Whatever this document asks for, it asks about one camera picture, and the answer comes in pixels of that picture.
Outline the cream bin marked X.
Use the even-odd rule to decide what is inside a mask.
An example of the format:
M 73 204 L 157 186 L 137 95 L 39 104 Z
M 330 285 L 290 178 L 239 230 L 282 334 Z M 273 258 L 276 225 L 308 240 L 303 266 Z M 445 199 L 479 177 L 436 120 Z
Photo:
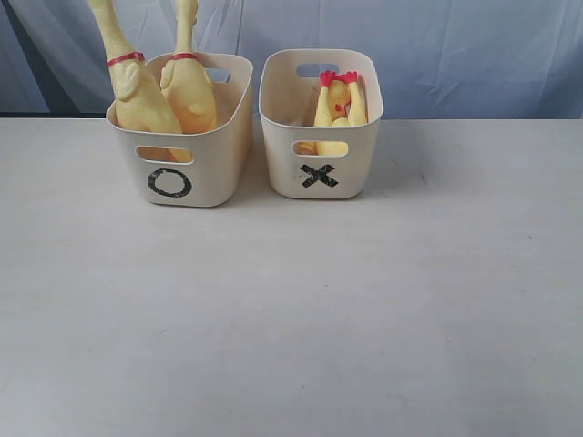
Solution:
M 287 49 L 261 76 L 271 186 L 288 198 L 343 199 L 363 189 L 383 100 L 373 61 L 347 49 Z

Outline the cream bin marked O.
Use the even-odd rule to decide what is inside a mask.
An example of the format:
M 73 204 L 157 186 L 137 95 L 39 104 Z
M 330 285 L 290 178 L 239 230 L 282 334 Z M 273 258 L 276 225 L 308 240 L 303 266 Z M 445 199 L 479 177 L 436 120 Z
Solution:
M 118 125 L 111 104 L 107 122 L 115 132 L 140 196 L 160 205 L 208 208 L 234 195 L 253 144 L 251 61 L 207 53 L 203 66 L 224 70 L 226 82 L 214 84 L 219 126 L 192 135 L 127 130 Z

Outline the whole rubber chicken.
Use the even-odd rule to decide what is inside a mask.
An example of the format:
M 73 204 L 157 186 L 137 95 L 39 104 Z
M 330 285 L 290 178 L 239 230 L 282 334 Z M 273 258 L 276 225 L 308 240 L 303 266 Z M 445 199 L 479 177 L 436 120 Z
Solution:
M 107 58 L 118 125 L 127 130 L 180 134 L 182 128 L 138 51 L 122 31 L 112 1 L 88 3 Z
M 177 40 L 174 54 L 161 70 L 160 87 L 177 117 L 183 134 L 214 130 L 218 114 L 213 83 L 199 56 L 192 35 L 197 22 L 197 0 L 177 2 Z

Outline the headless yellow rubber chicken body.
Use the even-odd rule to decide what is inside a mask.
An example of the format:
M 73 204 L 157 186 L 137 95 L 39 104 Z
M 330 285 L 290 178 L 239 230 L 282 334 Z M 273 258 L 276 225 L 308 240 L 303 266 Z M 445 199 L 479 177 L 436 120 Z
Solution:
M 348 117 L 338 117 L 336 104 L 351 102 Z M 359 85 L 359 74 L 348 71 L 342 75 L 332 70 L 320 74 L 320 92 L 318 95 L 314 127 L 355 127 L 368 123 L 366 102 Z M 300 155 L 343 156 L 349 150 L 343 141 L 309 141 L 299 142 L 297 152 Z

